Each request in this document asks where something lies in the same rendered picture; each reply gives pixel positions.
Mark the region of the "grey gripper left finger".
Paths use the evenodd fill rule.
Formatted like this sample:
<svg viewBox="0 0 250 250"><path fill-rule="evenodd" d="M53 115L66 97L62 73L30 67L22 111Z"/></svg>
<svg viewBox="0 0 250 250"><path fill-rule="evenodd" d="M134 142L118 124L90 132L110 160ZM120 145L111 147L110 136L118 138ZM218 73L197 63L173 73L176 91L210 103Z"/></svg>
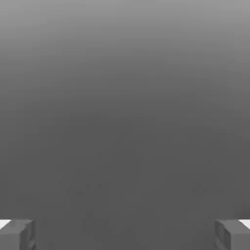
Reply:
<svg viewBox="0 0 250 250"><path fill-rule="evenodd" d="M0 250L37 250L36 221L0 219Z"/></svg>

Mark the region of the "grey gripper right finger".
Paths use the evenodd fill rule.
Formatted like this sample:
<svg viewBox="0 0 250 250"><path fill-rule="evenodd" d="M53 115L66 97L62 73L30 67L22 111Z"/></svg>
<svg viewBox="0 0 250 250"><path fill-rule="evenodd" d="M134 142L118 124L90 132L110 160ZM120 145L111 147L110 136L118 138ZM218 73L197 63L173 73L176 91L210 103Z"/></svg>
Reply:
<svg viewBox="0 0 250 250"><path fill-rule="evenodd" d="M215 250L250 250L250 219L215 220Z"/></svg>

